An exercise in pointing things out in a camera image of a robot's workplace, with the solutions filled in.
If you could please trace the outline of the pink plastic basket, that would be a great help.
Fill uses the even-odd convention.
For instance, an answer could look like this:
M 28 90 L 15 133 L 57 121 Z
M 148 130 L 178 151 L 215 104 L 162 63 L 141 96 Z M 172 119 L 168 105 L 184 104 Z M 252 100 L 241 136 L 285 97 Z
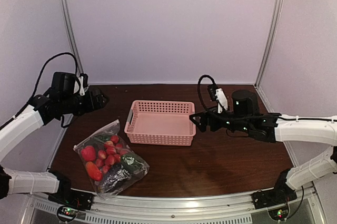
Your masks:
M 192 102 L 135 100 L 124 132 L 135 144 L 190 146 L 196 134 L 190 121 L 194 113 Z

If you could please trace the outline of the clear zip top bag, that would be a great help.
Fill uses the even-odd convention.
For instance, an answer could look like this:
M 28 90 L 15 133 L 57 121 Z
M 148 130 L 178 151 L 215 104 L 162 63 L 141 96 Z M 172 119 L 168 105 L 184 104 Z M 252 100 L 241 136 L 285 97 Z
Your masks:
M 85 167 L 87 162 L 82 158 L 81 150 L 88 145 L 93 146 L 96 150 L 96 160 L 93 161 L 93 163 L 96 164 L 96 166 L 101 170 L 103 176 L 114 164 L 121 163 L 121 156 L 124 154 L 132 154 L 139 160 L 143 161 L 143 170 L 139 174 L 131 174 L 132 177 L 123 186 L 122 191 L 124 191 L 133 184 L 143 179 L 148 174 L 150 166 L 143 158 L 141 158 L 139 155 L 131 150 L 127 143 L 118 135 L 119 131 L 120 122 L 119 120 L 115 120 L 98 129 L 82 142 L 74 145 L 73 150 L 79 155 L 79 158 L 81 159 Z M 90 178 L 90 182 L 93 186 L 94 192 L 102 199 L 110 196 L 116 196 L 122 192 L 121 191 L 118 194 L 99 193 L 98 185 L 101 181 L 94 181 Z

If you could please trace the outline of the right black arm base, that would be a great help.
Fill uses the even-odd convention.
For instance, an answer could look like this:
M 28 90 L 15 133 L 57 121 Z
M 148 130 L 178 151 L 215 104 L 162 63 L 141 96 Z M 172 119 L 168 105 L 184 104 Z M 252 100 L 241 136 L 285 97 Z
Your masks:
M 295 190 L 286 185 L 286 176 L 290 169 L 282 171 L 272 189 L 259 190 L 252 194 L 255 209 L 285 204 L 297 199 Z

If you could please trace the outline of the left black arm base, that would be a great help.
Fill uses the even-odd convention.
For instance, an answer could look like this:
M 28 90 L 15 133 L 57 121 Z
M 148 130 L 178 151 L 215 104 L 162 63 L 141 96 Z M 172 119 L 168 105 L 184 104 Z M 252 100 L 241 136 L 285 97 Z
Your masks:
M 49 171 L 59 181 L 56 193 L 47 193 L 48 200 L 72 207 L 76 210 L 90 210 L 94 195 L 89 192 L 77 191 L 71 188 L 71 180 L 58 171 Z

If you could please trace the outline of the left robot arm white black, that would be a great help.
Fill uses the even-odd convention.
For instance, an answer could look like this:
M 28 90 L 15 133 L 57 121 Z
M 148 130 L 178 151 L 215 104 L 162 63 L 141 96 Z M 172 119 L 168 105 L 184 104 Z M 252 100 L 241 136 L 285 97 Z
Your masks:
M 42 95 L 33 95 L 26 107 L 1 126 L 1 159 L 27 136 L 64 116 L 82 116 L 104 108 L 109 98 L 100 89 L 91 89 L 87 74 L 55 72 L 51 87 Z M 66 178 L 54 172 L 17 171 L 1 167 L 1 198 L 10 194 L 55 194 L 64 205 L 71 205 L 76 194 L 67 187 Z

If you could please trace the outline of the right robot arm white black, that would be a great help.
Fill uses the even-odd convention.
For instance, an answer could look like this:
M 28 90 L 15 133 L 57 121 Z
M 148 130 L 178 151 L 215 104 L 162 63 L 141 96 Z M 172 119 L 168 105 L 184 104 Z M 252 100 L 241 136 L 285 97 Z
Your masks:
M 227 99 L 221 88 L 210 89 L 211 100 L 216 107 L 205 107 L 203 112 L 190 115 L 190 120 L 202 132 L 210 128 L 217 131 L 225 128 L 231 132 L 246 133 L 258 141 L 314 142 L 328 148 L 306 163 L 280 173 L 274 189 L 270 192 L 273 203 L 282 203 L 290 193 L 301 186 L 336 173 L 336 117 L 308 118 L 281 113 L 260 113 L 257 95 L 247 90 L 233 92 L 233 110 L 229 110 Z

